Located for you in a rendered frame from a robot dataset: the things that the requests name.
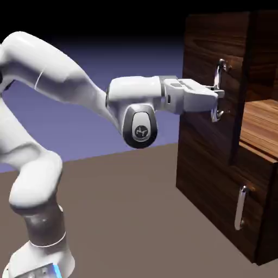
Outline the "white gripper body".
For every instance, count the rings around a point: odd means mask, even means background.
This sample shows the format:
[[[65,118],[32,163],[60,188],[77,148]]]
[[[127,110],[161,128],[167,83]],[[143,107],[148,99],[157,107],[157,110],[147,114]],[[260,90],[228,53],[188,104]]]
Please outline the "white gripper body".
[[[182,79],[184,84],[184,111],[206,112],[217,105],[218,94],[193,79]]]

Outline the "dark wood cabinet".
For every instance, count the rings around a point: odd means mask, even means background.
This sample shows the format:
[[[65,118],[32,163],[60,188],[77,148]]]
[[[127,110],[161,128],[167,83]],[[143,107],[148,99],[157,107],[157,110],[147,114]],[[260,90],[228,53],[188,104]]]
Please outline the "dark wood cabinet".
[[[244,145],[278,161],[278,10],[245,12],[249,61],[238,150]]]

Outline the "dark wood cabinet door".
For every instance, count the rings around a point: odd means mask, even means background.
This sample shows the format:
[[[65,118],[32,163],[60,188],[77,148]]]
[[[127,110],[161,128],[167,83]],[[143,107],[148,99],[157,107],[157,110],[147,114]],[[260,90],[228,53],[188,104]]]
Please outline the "dark wood cabinet door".
[[[225,91],[218,109],[220,120],[208,112],[184,113],[181,123],[191,124],[206,142],[206,149],[230,165],[238,150],[245,94],[247,90],[249,12],[189,15],[184,40],[184,78],[213,85],[220,59],[226,62],[219,87]]]
[[[234,228],[239,189],[250,189],[242,229]],[[206,149],[190,124],[179,129],[176,186],[252,263],[278,258],[278,161],[241,145],[235,164]]]

